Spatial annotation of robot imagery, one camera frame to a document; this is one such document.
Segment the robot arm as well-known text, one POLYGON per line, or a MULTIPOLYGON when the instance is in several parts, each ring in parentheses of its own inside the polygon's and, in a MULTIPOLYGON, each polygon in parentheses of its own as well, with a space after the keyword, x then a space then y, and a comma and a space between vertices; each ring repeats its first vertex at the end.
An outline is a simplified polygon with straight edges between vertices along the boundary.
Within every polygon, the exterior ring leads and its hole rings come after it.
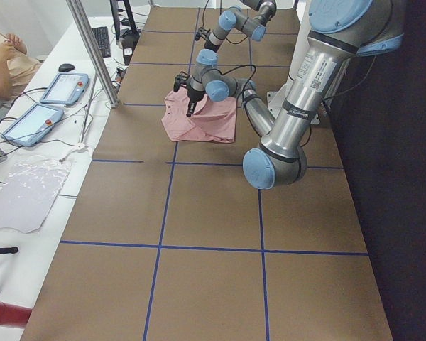
POLYGON ((253 18, 245 15, 239 7, 232 6, 219 16, 217 25, 213 29, 201 26, 195 40, 203 39, 206 49, 217 52, 229 33, 236 29, 254 41, 261 41, 266 33, 267 23, 275 16, 277 6, 275 1, 241 1, 257 12, 253 18))
POLYGON ((251 81, 228 77, 217 67, 217 51, 232 30, 259 41, 275 16, 274 1, 248 1, 256 15, 248 17, 237 7, 221 14, 212 30, 199 29, 204 39, 191 74, 175 77, 174 90, 184 87, 191 116, 204 97, 220 102, 229 97, 241 101, 248 120, 260 136, 256 148, 243 159, 247 181, 255 188, 270 189, 301 179, 307 168, 300 144, 343 62, 355 56, 380 55, 400 47, 405 22, 405 1, 313 1, 308 9, 309 47, 297 75, 273 116, 256 94, 251 81))

